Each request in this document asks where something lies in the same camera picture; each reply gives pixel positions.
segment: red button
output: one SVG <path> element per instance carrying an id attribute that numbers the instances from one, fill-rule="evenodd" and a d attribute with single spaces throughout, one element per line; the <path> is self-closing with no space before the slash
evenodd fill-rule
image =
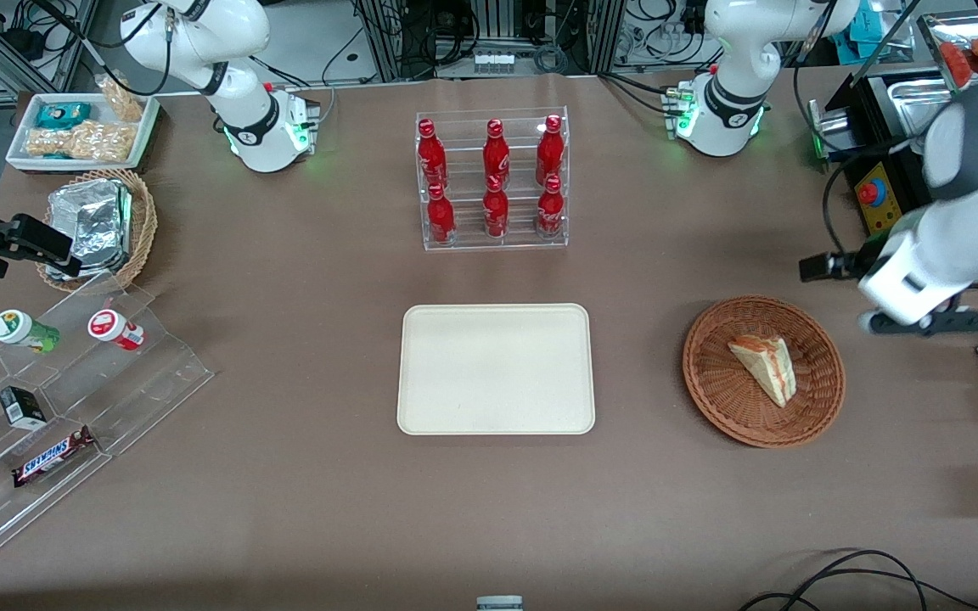
<path id="1" fill-rule="evenodd" d="M 858 189 L 858 201 L 861 204 L 871 205 L 878 198 L 878 187 L 873 182 L 867 182 L 863 188 Z"/>

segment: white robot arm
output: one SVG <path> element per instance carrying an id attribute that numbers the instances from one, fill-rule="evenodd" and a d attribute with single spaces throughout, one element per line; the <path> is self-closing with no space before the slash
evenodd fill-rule
<path id="1" fill-rule="evenodd" d="M 858 287 L 901 325 L 923 324 L 978 283 L 978 85 L 935 118 L 924 143 L 935 203 L 902 217 Z"/>
<path id="2" fill-rule="evenodd" d="M 150 17 L 152 4 L 123 15 L 120 32 L 129 38 L 125 46 L 132 57 L 152 70 L 167 67 L 171 76 L 206 96 L 224 121 L 233 152 L 250 169 L 282 170 L 311 152 L 306 102 L 291 93 L 268 92 L 245 59 L 269 43 L 269 20 L 261 5 L 256 0 L 170 0 L 164 5 L 171 15 L 159 11 Z"/>
<path id="3" fill-rule="evenodd" d="M 830 10 L 827 23 L 823 16 Z M 702 154 L 737 154 L 761 119 L 781 67 L 773 42 L 831 36 L 851 23 L 858 0 L 709 0 L 707 34 L 722 44 L 718 72 L 680 82 L 676 136 Z"/>

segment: emergency stop button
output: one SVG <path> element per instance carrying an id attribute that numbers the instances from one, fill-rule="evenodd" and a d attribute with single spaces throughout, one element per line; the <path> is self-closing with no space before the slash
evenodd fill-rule
<path id="1" fill-rule="evenodd" d="M 877 208 L 881 202 L 885 201 L 885 183 L 880 178 L 867 182 L 858 189 L 858 202 L 862 205 L 869 205 L 870 208 Z"/>

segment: sandwich slice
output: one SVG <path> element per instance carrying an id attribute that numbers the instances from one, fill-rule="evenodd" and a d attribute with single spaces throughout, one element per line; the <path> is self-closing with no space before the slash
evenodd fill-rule
<path id="1" fill-rule="evenodd" d="M 777 406 L 787 406 L 795 395 L 795 369 L 787 343 L 779 336 L 741 335 L 728 344 L 762 390 Z"/>

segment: small black box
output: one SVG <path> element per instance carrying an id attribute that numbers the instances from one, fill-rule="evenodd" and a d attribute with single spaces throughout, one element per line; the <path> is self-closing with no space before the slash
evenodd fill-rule
<path id="1" fill-rule="evenodd" d="M 40 410 L 36 395 L 28 390 L 7 386 L 0 391 L 0 403 L 7 413 L 10 426 L 15 429 L 36 430 L 48 422 Z"/>

